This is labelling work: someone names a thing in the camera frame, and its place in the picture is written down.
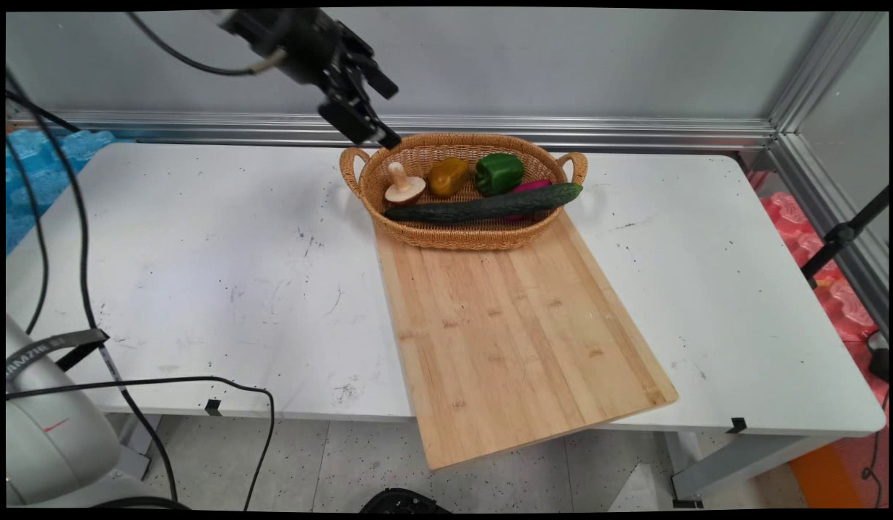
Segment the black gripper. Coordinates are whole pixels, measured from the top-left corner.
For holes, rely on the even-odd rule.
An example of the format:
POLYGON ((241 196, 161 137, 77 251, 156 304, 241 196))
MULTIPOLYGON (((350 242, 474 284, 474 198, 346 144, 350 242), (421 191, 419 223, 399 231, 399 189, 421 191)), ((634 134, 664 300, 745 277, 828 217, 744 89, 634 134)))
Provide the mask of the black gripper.
POLYGON ((394 150, 402 138, 375 113, 358 70, 384 99, 399 91, 376 62, 373 47, 321 9, 234 9, 221 28, 249 44, 259 57, 245 72, 258 75, 278 69, 298 85, 324 91, 319 115, 354 145, 379 144, 394 150))

